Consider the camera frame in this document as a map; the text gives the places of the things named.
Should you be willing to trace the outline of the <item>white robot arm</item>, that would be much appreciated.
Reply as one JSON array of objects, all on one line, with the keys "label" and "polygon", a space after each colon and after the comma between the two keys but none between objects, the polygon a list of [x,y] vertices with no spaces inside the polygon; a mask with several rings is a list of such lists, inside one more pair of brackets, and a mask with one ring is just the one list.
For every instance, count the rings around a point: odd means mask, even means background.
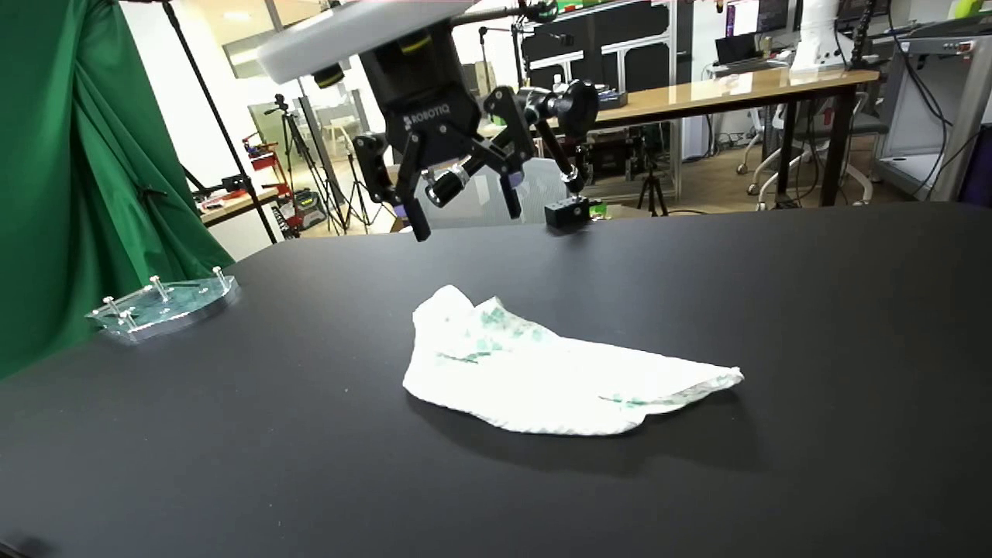
[{"label": "white robot arm", "polygon": [[521,216],[517,184],[536,155],[529,125],[512,86],[479,102],[453,44],[453,27],[473,0],[346,0],[292,25],[262,45],[276,81],[311,73],[319,86],[343,76],[360,60],[383,116],[382,133],[354,138],[369,198],[391,205],[420,241],[430,223],[420,196],[450,205],[469,179],[491,168],[512,221]]}]

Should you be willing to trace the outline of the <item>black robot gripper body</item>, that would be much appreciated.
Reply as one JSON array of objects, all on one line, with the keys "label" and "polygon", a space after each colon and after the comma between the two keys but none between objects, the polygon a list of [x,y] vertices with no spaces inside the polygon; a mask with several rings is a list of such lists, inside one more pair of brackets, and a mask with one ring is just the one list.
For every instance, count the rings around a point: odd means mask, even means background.
[{"label": "black robot gripper body", "polygon": [[360,56],[383,116],[382,137],[356,138],[356,159],[372,196],[387,192],[382,148],[403,148],[410,133],[421,137],[421,164],[470,152],[482,108],[461,81],[450,30],[450,23],[438,23]]}]

